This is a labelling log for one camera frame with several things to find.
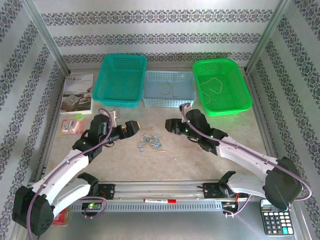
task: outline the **table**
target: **table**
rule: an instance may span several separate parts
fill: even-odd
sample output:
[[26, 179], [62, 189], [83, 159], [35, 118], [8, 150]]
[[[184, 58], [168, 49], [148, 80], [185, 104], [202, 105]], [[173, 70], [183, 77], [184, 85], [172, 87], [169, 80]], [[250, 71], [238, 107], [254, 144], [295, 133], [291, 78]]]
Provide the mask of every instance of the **table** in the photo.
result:
[[[99, 72], [92, 72], [94, 79], [97, 79]], [[101, 107], [105, 106], [95, 101], [93, 113], [84, 115], [87, 129]], [[105, 108], [108, 111], [116, 111], [118, 125], [124, 125], [129, 120], [138, 121], [140, 131], [131, 138], [116, 141], [111, 148], [104, 147], [102, 153], [82, 171], [95, 176], [100, 181], [219, 179], [227, 171], [252, 175], [251, 172], [229, 159], [205, 152], [198, 144], [187, 140], [186, 136], [167, 132], [165, 129], [166, 119], [182, 117], [178, 108], [145, 107], [142, 100], [137, 108], [112, 106]], [[192, 108], [200, 109], [202, 113], [205, 113], [199, 95], [197, 95]], [[62, 121], [74, 117], [74, 114], [60, 115], [46, 173], [66, 157], [75, 141], [80, 138], [79, 135], [60, 134]], [[206, 119], [211, 127], [220, 129], [243, 145], [265, 154], [264, 144], [252, 108], [235, 115], [206, 116]], [[144, 134], [159, 134], [164, 147], [166, 147], [166, 152], [154, 152], [152, 149], [140, 152], [137, 144]]]

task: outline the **book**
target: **book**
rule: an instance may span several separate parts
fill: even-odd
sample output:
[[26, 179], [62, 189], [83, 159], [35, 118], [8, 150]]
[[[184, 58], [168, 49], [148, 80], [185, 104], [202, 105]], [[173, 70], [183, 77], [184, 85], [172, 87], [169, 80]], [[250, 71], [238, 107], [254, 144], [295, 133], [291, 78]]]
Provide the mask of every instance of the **book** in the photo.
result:
[[74, 73], [65, 78], [61, 114], [91, 114], [93, 73]]

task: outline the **wall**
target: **wall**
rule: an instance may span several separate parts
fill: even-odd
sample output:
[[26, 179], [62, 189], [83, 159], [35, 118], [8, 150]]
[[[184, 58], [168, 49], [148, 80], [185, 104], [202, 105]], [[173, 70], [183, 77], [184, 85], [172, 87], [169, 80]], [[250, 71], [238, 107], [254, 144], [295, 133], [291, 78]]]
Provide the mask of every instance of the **wall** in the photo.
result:
[[320, 239], [320, 1], [294, 0], [251, 77], [279, 157], [294, 160], [313, 189], [302, 206]]
[[64, 76], [19, 0], [0, 0], [0, 239], [14, 194], [37, 169]]
[[34, 1], [71, 69], [99, 68], [110, 53], [145, 55], [150, 66], [231, 58], [245, 67], [278, 2]]

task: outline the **marker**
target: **marker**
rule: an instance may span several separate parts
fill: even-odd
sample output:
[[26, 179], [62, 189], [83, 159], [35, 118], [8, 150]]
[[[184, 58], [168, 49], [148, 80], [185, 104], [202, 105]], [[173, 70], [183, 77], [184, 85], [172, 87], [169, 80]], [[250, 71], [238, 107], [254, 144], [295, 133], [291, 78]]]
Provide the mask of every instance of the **marker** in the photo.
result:
[[176, 204], [177, 200], [175, 199], [151, 199], [145, 198], [143, 199], [145, 203], [155, 203], [155, 204]]

